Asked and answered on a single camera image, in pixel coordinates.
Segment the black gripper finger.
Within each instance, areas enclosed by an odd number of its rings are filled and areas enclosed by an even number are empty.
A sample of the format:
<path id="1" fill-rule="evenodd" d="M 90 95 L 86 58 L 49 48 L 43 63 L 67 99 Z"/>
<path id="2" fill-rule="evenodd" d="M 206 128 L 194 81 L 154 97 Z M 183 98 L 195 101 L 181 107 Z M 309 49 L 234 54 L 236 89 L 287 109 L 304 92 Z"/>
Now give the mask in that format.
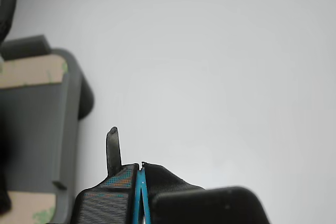
<path id="1" fill-rule="evenodd" d="M 148 205 L 145 223 L 269 223 L 259 198 L 248 188 L 204 189 L 167 168 L 143 163 Z"/>
<path id="2" fill-rule="evenodd" d="M 107 177 L 78 194 L 70 223 L 132 222 L 139 165 L 122 165 L 117 127 L 107 133 L 106 155 Z"/>

